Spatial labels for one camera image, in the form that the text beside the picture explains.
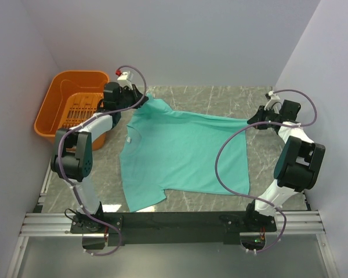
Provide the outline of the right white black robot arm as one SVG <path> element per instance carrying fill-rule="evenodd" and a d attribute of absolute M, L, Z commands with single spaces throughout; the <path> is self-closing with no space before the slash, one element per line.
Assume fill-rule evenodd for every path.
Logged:
<path fill-rule="evenodd" d="M 256 129 L 274 129 L 283 140 L 284 148 L 273 172 L 273 182 L 246 207 L 243 216 L 244 227 L 256 231 L 271 224 L 276 213 L 290 197 L 306 189 L 311 189 L 316 181 L 325 154 L 325 147 L 315 143 L 296 121 L 301 105 L 285 100 L 280 109 L 274 104 L 261 105 L 247 124 L 264 122 Z"/>

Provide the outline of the teal t shirt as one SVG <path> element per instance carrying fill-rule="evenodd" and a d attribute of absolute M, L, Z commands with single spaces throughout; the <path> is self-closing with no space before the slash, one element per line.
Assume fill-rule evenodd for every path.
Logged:
<path fill-rule="evenodd" d="M 244 119 L 173 110 L 149 100 L 127 124 L 120 153 L 130 211 L 163 201 L 167 189 L 229 195 L 250 189 Z"/>

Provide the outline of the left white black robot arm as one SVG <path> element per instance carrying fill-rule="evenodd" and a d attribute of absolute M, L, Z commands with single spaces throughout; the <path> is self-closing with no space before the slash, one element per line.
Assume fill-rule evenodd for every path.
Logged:
<path fill-rule="evenodd" d="M 103 97 L 90 118 L 75 127 L 60 128 L 56 132 L 50 168 L 68 185 L 77 202 L 75 222 L 78 225 L 84 223 L 92 233 L 101 231 L 107 224 L 102 204 L 88 178 L 93 167 L 92 144 L 116 127 L 122 112 L 138 109 L 147 101 L 147 92 L 139 92 L 134 84 L 106 83 Z"/>

